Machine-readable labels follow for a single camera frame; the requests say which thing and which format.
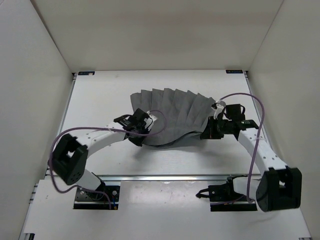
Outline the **grey pleated skirt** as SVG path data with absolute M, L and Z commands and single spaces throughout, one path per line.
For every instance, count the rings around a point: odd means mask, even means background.
M 151 133 L 158 134 L 147 136 L 142 142 L 152 147 L 171 145 L 183 137 L 201 134 L 213 114 L 212 105 L 215 103 L 213 98 L 200 93 L 170 88 L 142 89 L 131 94 L 130 101 L 133 111 L 157 111 L 152 113 L 157 121 Z

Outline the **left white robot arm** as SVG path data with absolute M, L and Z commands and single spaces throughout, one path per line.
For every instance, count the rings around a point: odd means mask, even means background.
M 56 173 L 66 185 L 77 186 L 93 199 L 99 199 L 104 195 L 105 184 L 86 169 L 88 158 L 114 143 L 125 140 L 142 146 L 143 140 L 157 120 L 155 115 L 138 108 L 132 115 L 117 117 L 104 127 L 90 127 L 92 131 L 83 136 L 65 133 L 51 153 L 50 171 Z

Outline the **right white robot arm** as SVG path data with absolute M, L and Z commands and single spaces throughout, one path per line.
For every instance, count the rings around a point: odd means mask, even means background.
M 247 150 L 257 167 L 260 179 L 240 174 L 227 177 L 224 184 L 209 185 L 200 190 L 197 198 L 208 198 L 214 211 L 232 211 L 232 204 L 252 200 L 247 210 L 263 212 L 297 209 L 301 205 L 302 173 L 289 167 L 272 150 L 258 133 L 259 127 L 252 119 L 246 119 L 241 104 L 212 106 L 213 116 L 200 135 L 202 140 L 220 140 L 232 135 Z

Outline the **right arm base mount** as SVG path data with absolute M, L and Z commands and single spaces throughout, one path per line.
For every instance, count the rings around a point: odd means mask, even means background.
M 199 190 L 198 199 L 208 199 L 211 212 L 256 212 L 256 204 L 247 202 L 247 197 L 234 190 L 233 180 L 228 177 L 224 183 L 209 183 L 207 188 Z

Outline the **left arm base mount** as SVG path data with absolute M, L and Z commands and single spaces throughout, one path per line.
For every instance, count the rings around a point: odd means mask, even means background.
M 105 181 L 104 194 L 84 191 L 81 188 L 76 189 L 73 209 L 74 210 L 108 210 L 116 211 L 119 209 L 120 200 L 120 181 Z

